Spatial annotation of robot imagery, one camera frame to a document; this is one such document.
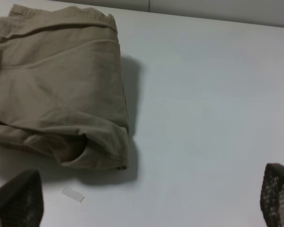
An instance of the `khaki pants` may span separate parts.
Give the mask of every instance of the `khaki pants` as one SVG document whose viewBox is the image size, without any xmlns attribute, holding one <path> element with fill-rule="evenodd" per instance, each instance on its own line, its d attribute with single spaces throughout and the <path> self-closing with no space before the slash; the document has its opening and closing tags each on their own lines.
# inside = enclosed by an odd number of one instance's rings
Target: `khaki pants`
<svg viewBox="0 0 284 227">
<path fill-rule="evenodd" d="M 65 166 L 122 169 L 127 132 L 112 15 L 14 5 L 0 18 L 0 145 Z"/>
</svg>

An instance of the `wrinkled cloth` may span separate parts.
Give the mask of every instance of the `wrinkled cloth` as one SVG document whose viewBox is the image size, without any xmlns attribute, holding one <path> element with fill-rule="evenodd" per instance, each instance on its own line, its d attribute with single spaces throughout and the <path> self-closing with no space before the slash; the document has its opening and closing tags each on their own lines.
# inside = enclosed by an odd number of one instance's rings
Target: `wrinkled cloth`
<svg viewBox="0 0 284 227">
<path fill-rule="evenodd" d="M 0 145 L 125 169 L 128 117 L 112 15 L 14 5 L 0 18 Z"/>
</svg>

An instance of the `white tabletop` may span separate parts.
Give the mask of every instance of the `white tabletop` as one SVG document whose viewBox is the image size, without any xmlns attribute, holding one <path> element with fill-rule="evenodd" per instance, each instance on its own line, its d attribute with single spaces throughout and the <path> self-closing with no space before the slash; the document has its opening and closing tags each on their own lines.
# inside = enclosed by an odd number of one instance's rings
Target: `white tabletop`
<svg viewBox="0 0 284 227">
<path fill-rule="evenodd" d="M 0 16 L 13 2 L 72 5 L 0 0 Z M 42 227 L 266 226 L 265 165 L 284 165 L 284 28 L 96 8 L 118 26 L 135 127 L 130 168 L 90 173 L 0 148 L 0 186 L 38 169 Z"/>
</svg>

